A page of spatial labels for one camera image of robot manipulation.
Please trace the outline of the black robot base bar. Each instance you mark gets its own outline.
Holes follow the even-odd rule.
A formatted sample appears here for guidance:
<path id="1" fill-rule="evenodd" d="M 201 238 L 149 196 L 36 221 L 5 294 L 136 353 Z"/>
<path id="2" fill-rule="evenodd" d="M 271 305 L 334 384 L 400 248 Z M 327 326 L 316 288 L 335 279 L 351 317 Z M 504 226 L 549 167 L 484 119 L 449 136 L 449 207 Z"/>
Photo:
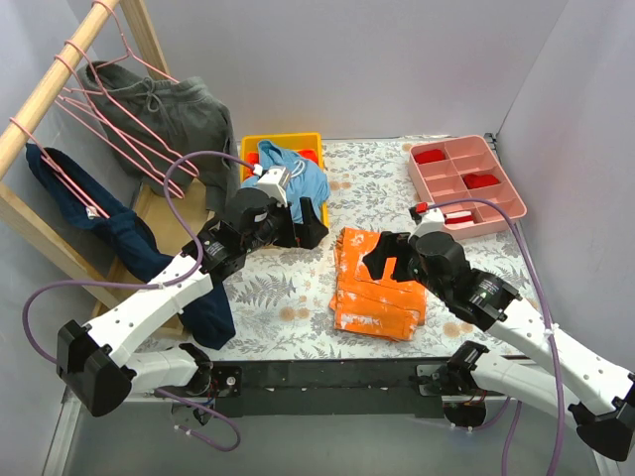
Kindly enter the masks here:
<path id="1" fill-rule="evenodd" d="M 172 393 L 227 417 L 404 415 L 485 422 L 485 395 L 437 358 L 220 361 Z"/>

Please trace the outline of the orange bleached denim shorts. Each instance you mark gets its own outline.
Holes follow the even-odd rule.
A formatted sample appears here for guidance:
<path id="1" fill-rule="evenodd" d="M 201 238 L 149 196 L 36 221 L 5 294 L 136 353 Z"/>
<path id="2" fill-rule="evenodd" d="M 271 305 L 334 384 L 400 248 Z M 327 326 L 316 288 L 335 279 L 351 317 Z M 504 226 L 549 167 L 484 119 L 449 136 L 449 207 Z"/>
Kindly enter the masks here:
<path id="1" fill-rule="evenodd" d="M 379 234 L 345 227 L 334 248 L 336 288 L 329 303 L 337 330 L 410 341 L 426 322 L 426 289 L 415 282 L 391 278 L 396 260 L 386 262 L 382 278 L 370 278 L 364 256 L 372 251 Z"/>

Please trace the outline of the light blue shorts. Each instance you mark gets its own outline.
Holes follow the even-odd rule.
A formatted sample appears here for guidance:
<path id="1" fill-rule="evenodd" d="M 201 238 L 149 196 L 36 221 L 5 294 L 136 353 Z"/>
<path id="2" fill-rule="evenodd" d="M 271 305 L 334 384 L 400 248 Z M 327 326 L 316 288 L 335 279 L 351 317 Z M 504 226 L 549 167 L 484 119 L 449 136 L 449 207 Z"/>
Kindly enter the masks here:
<path id="1" fill-rule="evenodd" d="M 282 166 L 291 173 L 286 188 L 287 200 L 291 203 L 292 218 L 296 223 L 303 222 L 300 199 L 307 197 L 312 201 L 318 218 L 322 218 L 322 206 L 330 196 L 326 173 L 313 161 L 304 158 L 298 152 L 278 146 L 270 140 L 262 140 L 257 146 L 259 164 L 264 169 Z"/>

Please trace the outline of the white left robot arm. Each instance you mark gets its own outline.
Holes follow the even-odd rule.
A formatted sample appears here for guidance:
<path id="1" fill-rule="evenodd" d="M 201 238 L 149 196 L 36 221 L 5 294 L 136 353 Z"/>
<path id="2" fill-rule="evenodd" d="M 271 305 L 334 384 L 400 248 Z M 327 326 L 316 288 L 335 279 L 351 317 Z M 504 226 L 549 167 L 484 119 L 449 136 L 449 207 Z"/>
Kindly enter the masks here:
<path id="1" fill-rule="evenodd" d="M 209 295 L 243 268 L 248 254 L 269 245 L 313 249 L 327 235 L 311 200 L 302 219 L 267 192 L 242 188 L 224 213 L 142 289 L 85 325 L 72 320 L 58 334 L 57 372 L 89 412 L 102 417 L 134 392 L 175 388 L 198 397 L 212 384 L 209 357 L 191 343 L 140 353 L 138 347 L 173 315 Z"/>

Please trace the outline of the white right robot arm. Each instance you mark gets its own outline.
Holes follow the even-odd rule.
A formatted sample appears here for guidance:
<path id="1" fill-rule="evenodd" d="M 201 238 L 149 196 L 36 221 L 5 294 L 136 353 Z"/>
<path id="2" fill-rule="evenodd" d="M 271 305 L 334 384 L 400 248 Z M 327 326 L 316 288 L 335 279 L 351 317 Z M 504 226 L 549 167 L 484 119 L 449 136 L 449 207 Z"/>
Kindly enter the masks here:
<path id="1" fill-rule="evenodd" d="M 443 232 L 422 237 L 385 232 L 363 263 L 373 279 L 395 259 L 393 278 L 417 282 L 457 318 L 522 351 L 577 397 L 568 410 L 578 436 L 596 452 L 623 462 L 634 445 L 634 375 L 590 351 L 506 282 L 471 268 L 461 245 Z"/>

